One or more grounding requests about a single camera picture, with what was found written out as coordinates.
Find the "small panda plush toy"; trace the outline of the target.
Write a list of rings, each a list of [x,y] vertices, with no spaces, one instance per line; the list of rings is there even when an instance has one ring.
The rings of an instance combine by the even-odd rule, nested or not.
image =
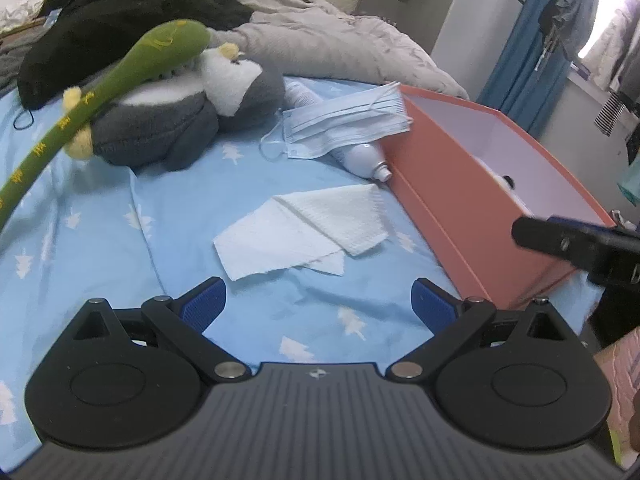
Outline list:
[[[500,188],[502,188],[503,192],[506,192],[506,195],[510,197],[510,200],[518,207],[518,210],[521,211],[521,214],[524,216],[533,217],[533,211],[531,211],[524,203],[518,194],[515,193],[514,183],[508,176],[500,176],[494,170],[492,170],[489,166],[487,166],[481,159],[475,157],[475,161],[492,177]]]

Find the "white paper towel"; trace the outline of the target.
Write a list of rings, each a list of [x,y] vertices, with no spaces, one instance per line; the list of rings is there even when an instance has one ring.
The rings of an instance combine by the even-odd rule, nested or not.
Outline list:
[[[390,235],[382,194],[374,184],[275,195],[214,239],[232,281],[306,266],[342,275]]]

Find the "blue surgical face mask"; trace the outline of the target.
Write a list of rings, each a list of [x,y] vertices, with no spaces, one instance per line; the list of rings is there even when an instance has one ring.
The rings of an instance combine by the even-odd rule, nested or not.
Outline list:
[[[316,159],[337,148],[405,133],[412,123],[400,84],[392,82],[282,110],[258,148],[266,159]]]

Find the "salmon pink cardboard box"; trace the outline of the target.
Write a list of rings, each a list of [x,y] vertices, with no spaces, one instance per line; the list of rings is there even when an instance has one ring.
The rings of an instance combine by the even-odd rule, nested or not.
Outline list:
[[[612,226],[608,212],[550,152],[498,110],[405,86],[410,131],[383,139],[388,185],[458,293],[517,309],[574,273],[515,245],[522,216],[475,161],[508,176],[535,217]]]

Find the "white spray bottle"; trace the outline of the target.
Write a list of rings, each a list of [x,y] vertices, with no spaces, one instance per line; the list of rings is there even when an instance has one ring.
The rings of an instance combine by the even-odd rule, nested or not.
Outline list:
[[[324,100],[298,81],[285,84],[282,112],[284,152],[292,159],[331,155],[357,177],[387,182],[392,170],[382,148],[367,128],[382,124],[369,110],[340,110],[341,104]]]

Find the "hanging clothes rack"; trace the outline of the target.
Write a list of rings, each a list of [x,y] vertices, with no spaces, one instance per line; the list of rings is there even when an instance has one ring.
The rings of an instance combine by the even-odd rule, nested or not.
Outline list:
[[[639,42],[639,0],[598,0],[593,28],[556,92],[538,140],[604,206],[625,208],[618,179],[639,114],[615,96]]]

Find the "blue curtain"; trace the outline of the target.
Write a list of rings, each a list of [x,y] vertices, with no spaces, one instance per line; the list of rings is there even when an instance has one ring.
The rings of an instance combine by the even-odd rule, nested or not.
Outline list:
[[[550,0],[525,0],[500,58],[477,102],[500,110],[538,139],[559,101],[570,62],[560,50],[541,59],[538,18]]]

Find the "grey penguin plush toy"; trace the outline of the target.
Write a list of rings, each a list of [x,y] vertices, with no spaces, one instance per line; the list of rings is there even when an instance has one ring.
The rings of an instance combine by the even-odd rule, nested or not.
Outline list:
[[[140,84],[108,103],[64,145],[77,160],[99,157],[133,170],[189,168],[218,133],[271,122],[283,104],[284,78],[226,42],[205,50],[182,73]]]

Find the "green plush back scratcher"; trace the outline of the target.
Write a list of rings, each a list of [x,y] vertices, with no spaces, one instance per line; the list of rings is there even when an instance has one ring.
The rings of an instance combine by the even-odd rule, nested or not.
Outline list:
[[[170,21],[146,32],[14,169],[1,189],[1,223],[8,223],[49,162],[104,105],[139,84],[192,61],[205,50],[208,42],[205,25],[192,20]]]

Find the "grey white wardrobe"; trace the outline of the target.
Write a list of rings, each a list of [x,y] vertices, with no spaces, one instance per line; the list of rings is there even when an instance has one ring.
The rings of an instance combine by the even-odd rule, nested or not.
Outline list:
[[[360,0],[410,36],[472,98],[488,81],[525,0]]]

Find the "grey duvet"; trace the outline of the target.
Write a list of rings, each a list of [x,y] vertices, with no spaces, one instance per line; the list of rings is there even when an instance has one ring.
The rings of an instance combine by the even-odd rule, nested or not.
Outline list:
[[[230,42],[288,76],[385,84],[467,99],[469,93],[408,35],[373,15],[352,15],[326,0],[236,0],[253,10],[247,23],[211,29],[211,47]]]

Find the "black clothing pile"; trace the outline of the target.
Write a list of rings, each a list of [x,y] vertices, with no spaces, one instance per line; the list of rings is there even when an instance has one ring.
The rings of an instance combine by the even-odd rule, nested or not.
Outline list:
[[[24,57],[17,73],[22,105],[39,110],[118,61],[157,25],[185,18],[231,30],[252,14],[238,0],[70,0]]]

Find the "dark grey garment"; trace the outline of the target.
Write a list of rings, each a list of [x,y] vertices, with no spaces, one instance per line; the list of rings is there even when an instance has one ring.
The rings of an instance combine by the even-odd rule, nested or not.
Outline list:
[[[30,44],[19,41],[1,48],[0,96],[2,98],[17,86],[17,75],[29,50]]]

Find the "cardboard box bedside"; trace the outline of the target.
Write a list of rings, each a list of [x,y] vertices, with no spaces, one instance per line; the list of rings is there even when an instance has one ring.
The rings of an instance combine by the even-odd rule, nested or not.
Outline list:
[[[47,18],[35,18],[34,20],[31,20],[23,25],[2,32],[0,34],[0,40],[3,41],[6,38],[21,35],[23,32],[27,32],[28,30],[42,27],[46,21]]]

